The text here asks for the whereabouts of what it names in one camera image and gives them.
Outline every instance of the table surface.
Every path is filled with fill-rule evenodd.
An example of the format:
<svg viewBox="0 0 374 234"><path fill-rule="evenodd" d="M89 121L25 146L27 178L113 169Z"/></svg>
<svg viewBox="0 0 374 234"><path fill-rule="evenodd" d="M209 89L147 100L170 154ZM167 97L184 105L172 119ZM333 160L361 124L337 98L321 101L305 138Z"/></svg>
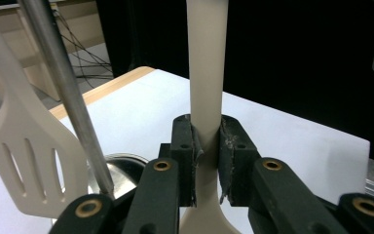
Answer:
<svg viewBox="0 0 374 234"><path fill-rule="evenodd" d="M170 142L172 120L190 113L189 96L188 79L151 67L83 94L103 154L147 160ZM337 204L343 193L365 191L369 141L227 93L222 103L222 113L240 121L262 157L283 160L319 197ZM50 111L74 133L62 105ZM252 233L246 208L221 206L242 233ZM0 233L50 228L50 219L19 212L0 179Z"/></svg>

